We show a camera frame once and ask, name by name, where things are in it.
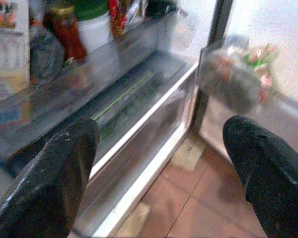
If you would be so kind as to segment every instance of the plastic container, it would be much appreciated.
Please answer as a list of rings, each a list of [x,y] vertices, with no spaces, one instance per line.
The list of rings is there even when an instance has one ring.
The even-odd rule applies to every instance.
[[[78,22],[78,29],[87,53],[113,40],[109,12],[91,20]]]

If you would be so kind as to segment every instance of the jar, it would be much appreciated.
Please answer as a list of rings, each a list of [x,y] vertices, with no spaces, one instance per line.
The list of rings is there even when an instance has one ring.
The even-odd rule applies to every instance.
[[[74,17],[74,6],[69,4],[55,4],[51,6],[54,33],[65,49],[65,65],[74,60],[86,57],[78,32],[77,19]]]

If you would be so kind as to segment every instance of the floor tile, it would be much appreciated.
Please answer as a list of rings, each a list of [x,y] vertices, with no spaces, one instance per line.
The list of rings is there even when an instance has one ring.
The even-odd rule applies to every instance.
[[[142,199],[143,203],[150,206],[150,213],[140,237],[165,237],[189,195],[159,176]]]
[[[150,213],[150,206],[138,203],[127,220],[115,234],[116,238],[138,237]]]
[[[238,223],[221,216],[206,204],[190,198],[173,225],[169,238],[253,238]]]
[[[188,193],[191,193],[205,171],[207,164],[202,155],[205,149],[204,143],[196,138],[188,148],[189,151],[186,153],[186,157],[179,159],[178,156],[181,155],[177,155],[176,152],[161,174]]]
[[[250,203],[245,199],[242,184],[233,166],[212,148],[204,153],[207,169],[196,186],[193,197],[218,210],[245,230],[264,237],[259,221]]]

